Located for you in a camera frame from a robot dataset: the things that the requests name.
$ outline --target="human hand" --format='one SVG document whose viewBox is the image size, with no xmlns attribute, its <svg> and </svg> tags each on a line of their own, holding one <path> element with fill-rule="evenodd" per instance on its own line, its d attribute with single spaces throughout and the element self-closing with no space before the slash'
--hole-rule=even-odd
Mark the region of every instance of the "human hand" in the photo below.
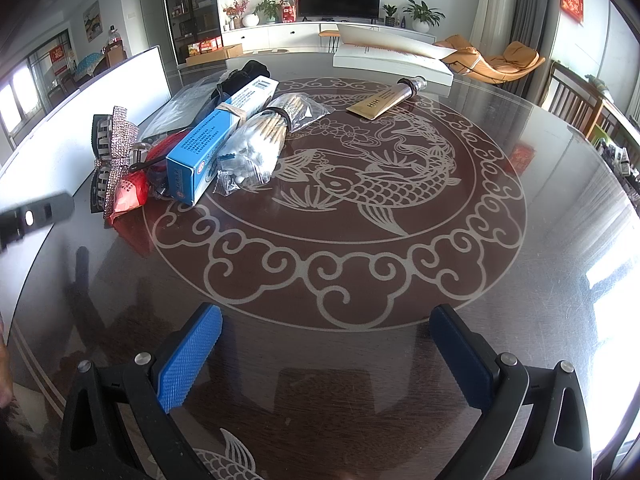
<svg viewBox="0 0 640 480">
<path fill-rule="evenodd" d="M 4 324 L 0 320 L 0 408 L 6 408 L 14 400 L 14 380 L 9 367 L 9 351 L 4 345 Z"/>
</svg>

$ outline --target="glossy brown table surface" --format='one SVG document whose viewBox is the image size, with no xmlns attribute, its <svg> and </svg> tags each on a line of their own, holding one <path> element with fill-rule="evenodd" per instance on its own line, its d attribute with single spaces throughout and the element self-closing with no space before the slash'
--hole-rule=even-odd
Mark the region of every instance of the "glossy brown table surface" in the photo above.
<svg viewBox="0 0 640 480">
<path fill-rule="evenodd" d="M 498 352 L 571 361 L 601 450 L 640 378 L 640 221 L 593 148 L 489 86 L 456 80 L 369 123 L 344 109 L 393 76 L 257 59 L 278 91 L 337 109 L 290 137 L 270 183 L 150 201 L 118 235 L 86 182 L 40 250 L 9 347 L 52 456 L 78 362 L 152 351 L 203 301 L 222 307 L 222 336 L 172 415 L 216 478 L 436 476 L 479 415 L 428 334 L 443 302 Z"/>
</svg>

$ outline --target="white tv cabinet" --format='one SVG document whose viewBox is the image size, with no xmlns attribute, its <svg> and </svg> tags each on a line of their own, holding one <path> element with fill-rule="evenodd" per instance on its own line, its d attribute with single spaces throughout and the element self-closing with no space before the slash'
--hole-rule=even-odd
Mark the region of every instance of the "white tv cabinet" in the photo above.
<svg viewBox="0 0 640 480">
<path fill-rule="evenodd" d="M 342 22 L 266 23 L 265 25 L 223 32 L 222 41 L 225 45 L 241 43 L 245 52 L 277 48 L 326 52 L 329 49 L 331 38 L 321 38 L 319 33 L 322 30 L 338 30 L 338 23 Z M 385 25 L 369 25 L 367 23 L 348 22 L 345 24 L 381 30 L 425 43 L 436 41 L 436 37 L 431 34 L 415 32 L 407 28 L 385 27 Z"/>
</svg>

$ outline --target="blue box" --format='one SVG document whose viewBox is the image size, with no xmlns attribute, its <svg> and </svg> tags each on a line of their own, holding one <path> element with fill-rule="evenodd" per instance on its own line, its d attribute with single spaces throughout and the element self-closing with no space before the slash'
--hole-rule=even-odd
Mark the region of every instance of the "blue box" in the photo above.
<svg viewBox="0 0 640 480">
<path fill-rule="evenodd" d="M 271 100 L 277 85 L 273 79 L 258 76 L 225 102 L 242 108 L 248 119 Z M 231 112 L 216 108 L 169 152 L 166 172 L 171 196 L 195 205 L 216 176 L 216 153 L 239 120 Z"/>
</svg>

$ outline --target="orange leather chair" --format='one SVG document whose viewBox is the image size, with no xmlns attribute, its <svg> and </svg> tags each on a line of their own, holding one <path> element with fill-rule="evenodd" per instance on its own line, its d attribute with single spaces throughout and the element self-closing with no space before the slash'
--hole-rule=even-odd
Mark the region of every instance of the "orange leather chair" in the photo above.
<svg viewBox="0 0 640 480">
<path fill-rule="evenodd" d="M 487 58 L 482 57 L 471 43 L 459 35 L 434 44 L 456 49 L 456 52 L 442 60 L 452 72 L 490 84 L 515 81 L 545 62 L 544 57 L 519 41 L 513 41 L 501 56 Z"/>
</svg>

